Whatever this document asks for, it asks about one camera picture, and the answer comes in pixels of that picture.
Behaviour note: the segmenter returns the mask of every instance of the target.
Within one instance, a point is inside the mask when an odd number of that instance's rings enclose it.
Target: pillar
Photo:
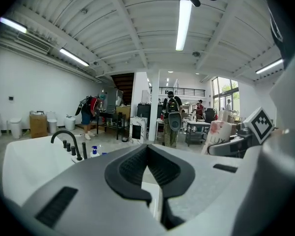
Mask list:
[[[158,107],[159,70],[153,72],[151,82],[152,82],[152,102],[151,102],[151,115],[149,120],[148,139],[150,141],[155,141],[157,107]]]

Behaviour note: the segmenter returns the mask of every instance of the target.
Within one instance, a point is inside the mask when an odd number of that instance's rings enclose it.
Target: backpack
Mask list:
[[[169,99],[167,99],[167,103],[166,103],[166,113],[170,114],[173,112],[179,112],[179,105],[177,103],[177,101],[175,100],[174,97],[171,97]]]
[[[96,102],[95,102],[95,107],[96,107],[98,104],[98,98],[92,97],[91,95],[89,95],[85,99],[80,101],[80,104],[78,106],[78,109],[77,109],[75,115],[77,116],[81,112],[82,109],[90,114],[90,102],[92,101],[93,98],[96,99]]]

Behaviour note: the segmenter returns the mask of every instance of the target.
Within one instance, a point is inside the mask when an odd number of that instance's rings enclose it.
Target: camouflage pants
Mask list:
[[[168,118],[164,119],[164,143],[166,147],[176,148],[177,131],[172,131]]]

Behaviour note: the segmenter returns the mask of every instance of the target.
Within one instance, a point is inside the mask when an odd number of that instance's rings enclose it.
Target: staircase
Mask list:
[[[125,105],[131,105],[134,73],[112,75],[116,87],[123,91],[123,101]]]

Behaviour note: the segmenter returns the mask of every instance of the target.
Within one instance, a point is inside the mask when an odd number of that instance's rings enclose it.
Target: black railing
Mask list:
[[[158,88],[158,94],[167,94],[169,91],[174,92],[174,94],[180,95],[190,95],[205,97],[205,90],[202,89],[192,89],[192,88]]]

